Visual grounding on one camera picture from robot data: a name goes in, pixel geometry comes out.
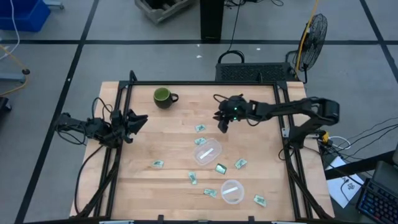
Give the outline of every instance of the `floor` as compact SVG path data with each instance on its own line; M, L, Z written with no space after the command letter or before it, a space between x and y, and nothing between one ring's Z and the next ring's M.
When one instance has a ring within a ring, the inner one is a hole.
M25 89L9 95L13 111L0 123L0 224L16 220L39 154L47 149L24 221L69 215L84 147L48 132L53 115L67 111L89 117L101 82L126 80L130 70L139 80L214 80L216 59L228 49L237 10L224 10L223 44L203 44L198 4L156 26L132 0L62 1L65 10L53 8L40 32L20 33L23 41L14 52L32 73ZM299 40L314 1L283 1L283 7L269 0L241 7L232 49L244 52L247 62L281 62L297 48L291 40ZM308 96L340 103L340 122L326 127L332 135L354 136L398 113L397 7L395 0L320 0L317 12L328 19L327 42L308 73L306 90ZM12 31L0 30L0 37L3 45L16 43ZM225 62L237 59L226 57ZM0 72L19 70L12 60L0 61ZM0 92L16 85L1 83ZM395 136L391 131L356 156L395 149Z

